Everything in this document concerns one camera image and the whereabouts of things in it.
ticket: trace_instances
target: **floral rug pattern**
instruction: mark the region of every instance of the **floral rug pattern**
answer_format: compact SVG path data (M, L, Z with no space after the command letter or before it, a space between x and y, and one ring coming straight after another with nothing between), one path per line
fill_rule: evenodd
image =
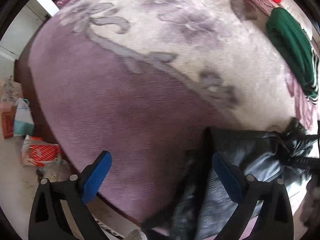
M265 36L277 6L270 0L72 0L58 16L118 54L128 71L138 75L147 66L169 73L239 127L264 130L275 120L285 127L297 115L310 129L313 120L297 110L307 103L288 92L288 66Z

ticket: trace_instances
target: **green striped fabric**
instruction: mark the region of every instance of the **green striped fabric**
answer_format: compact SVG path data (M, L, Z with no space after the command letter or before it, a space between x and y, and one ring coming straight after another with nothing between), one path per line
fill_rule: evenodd
M274 8L266 24L272 44L288 63L304 94L314 104L318 100L319 58L298 22L283 8Z

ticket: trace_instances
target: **black clamp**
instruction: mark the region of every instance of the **black clamp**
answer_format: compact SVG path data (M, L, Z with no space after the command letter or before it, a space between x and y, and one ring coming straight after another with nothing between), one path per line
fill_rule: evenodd
M111 167L111 154L103 151L78 176L51 183L42 179L33 201L29 240L77 240L73 236L60 200L66 200L74 221L86 240L108 240L85 206L92 201Z
M230 199L238 206L215 240L238 240L246 228L257 201L263 200L257 221L245 238L259 240L293 240L293 218L287 190L282 179L258 181L253 175L223 159L218 153L212 165Z

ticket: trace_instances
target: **metal screw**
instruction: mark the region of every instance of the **metal screw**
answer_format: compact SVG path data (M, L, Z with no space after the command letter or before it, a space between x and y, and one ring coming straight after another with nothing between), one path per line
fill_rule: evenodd
M247 175L247 180L248 181L254 181L255 179L256 178L253 175L251 175L251 174Z
M278 184L282 185L283 182L284 182L283 179L277 179L277 183L278 183Z
M71 181L75 181L78 179L78 175L77 174L72 174L69 178Z
M40 181L40 183L41 183L42 185L46 184L47 182L48 182L48 179L41 179L41 181Z

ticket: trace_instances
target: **plastic bag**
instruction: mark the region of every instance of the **plastic bag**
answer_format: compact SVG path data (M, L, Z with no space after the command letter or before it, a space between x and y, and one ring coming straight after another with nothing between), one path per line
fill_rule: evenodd
M69 164L62 159L61 154L39 170L43 174L43 178L47 178L50 182L64 181L71 176Z
M31 116L29 101L19 98L16 102L17 110L14 117L13 133L16 135L32 135L35 123Z

